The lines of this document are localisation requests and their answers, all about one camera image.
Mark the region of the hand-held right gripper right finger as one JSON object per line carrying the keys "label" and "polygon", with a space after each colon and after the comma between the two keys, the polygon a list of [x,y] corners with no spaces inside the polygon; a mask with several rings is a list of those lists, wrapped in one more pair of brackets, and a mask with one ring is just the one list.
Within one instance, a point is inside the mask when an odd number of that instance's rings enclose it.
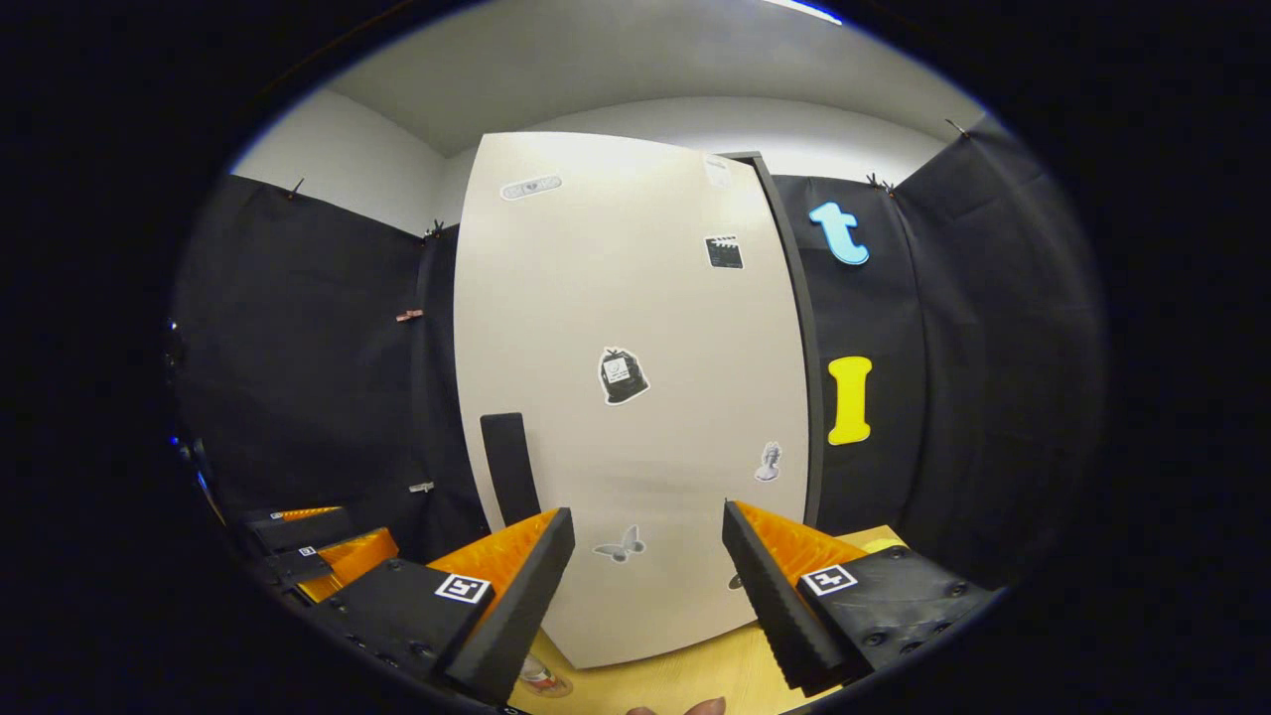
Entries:
{"label": "hand-held right gripper right finger", "polygon": [[782,678],[805,696],[916,660],[996,602],[902,544],[874,552],[742,500],[722,542]]}

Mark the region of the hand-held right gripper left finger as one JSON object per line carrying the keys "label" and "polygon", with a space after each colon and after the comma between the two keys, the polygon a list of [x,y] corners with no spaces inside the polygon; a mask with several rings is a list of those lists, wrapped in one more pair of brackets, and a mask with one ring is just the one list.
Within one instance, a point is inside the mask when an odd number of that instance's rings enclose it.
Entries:
{"label": "hand-held right gripper left finger", "polygon": [[572,511],[557,507],[430,564],[358,555],[308,622],[445,709],[502,709],[573,552]]}

